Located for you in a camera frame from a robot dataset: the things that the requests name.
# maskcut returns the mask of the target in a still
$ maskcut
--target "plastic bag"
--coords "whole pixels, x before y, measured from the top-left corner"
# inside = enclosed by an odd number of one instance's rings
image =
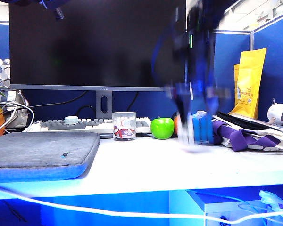
[[[261,197],[261,202],[270,205],[274,212],[283,211],[283,200],[276,194],[268,191],[260,191],[259,196]]]
[[[256,119],[258,97],[266,48],[241,52],[240,64],[234,65],[235,107],[230,112]]]

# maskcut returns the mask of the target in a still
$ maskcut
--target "desk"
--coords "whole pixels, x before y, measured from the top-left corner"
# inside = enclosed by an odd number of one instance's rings
[[[190,153],[176,139],[102,139],[92,167],[77,179],[0,183],[30,197],[283,184],[283,155],[211,146]],[[11,196],[0,193],[0,199]]]

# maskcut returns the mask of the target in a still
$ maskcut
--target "gray padded case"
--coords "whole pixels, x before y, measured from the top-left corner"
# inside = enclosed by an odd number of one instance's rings
[[[100,136],[92,132],[18,132],[0,137],[0,182],[64,180],[92,164]]]

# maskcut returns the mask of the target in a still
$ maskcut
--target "keyboard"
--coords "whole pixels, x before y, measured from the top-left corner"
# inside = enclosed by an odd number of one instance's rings
[[[148,117],[136,118],[136,133],[151,133],[151,120]],[[79,119],[75,125],[68,125],[64,120],[38,121],[26,128],[24,132],[94,132],[101,137],[112,137],[112,119]]]

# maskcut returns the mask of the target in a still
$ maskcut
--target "yellow snack bag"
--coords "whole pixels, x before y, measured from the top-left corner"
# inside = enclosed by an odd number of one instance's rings
[[[257,118],[259,88],[265,55],[266,48],[241,52],[240,64],[234,65],[235,107],[229,114],[237,113]]]

